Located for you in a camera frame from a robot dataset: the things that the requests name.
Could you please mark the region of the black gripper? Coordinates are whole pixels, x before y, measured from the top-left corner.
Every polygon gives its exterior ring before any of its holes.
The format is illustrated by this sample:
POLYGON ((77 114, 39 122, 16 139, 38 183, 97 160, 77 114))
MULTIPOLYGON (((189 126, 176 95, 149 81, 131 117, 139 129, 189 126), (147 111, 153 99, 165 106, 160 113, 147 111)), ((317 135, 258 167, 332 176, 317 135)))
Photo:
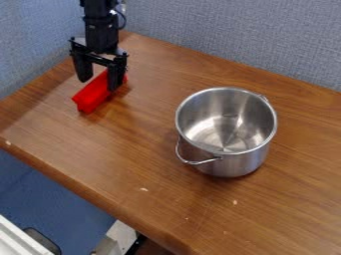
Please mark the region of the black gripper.
POLYGON ((119 46, 98 53, 86 44, 86 39, 73 37, 70 39, 71 50, 70 55, 74 60, 74 66, 79 80, 86 83, 94 77, 94 66, 98 64, 109 66, 109 91, 113 92, 123 83, 126 78, 129 52, 119 46))

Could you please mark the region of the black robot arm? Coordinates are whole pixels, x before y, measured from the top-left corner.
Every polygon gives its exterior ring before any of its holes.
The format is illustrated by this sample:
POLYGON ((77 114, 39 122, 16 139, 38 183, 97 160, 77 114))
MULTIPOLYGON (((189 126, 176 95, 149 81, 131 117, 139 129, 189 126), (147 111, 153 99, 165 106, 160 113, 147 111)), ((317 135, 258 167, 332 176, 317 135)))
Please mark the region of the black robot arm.
POLYGON ((127 18, 118 9, 118 0, 81 0, 85 9, 86 43, 70 39, 70 55, 78 78, 87 82, 94 77, 94 65, 107 68, 106 89, 113 92, 125 82, 129 52, 119 47, 119 31, 127 18))

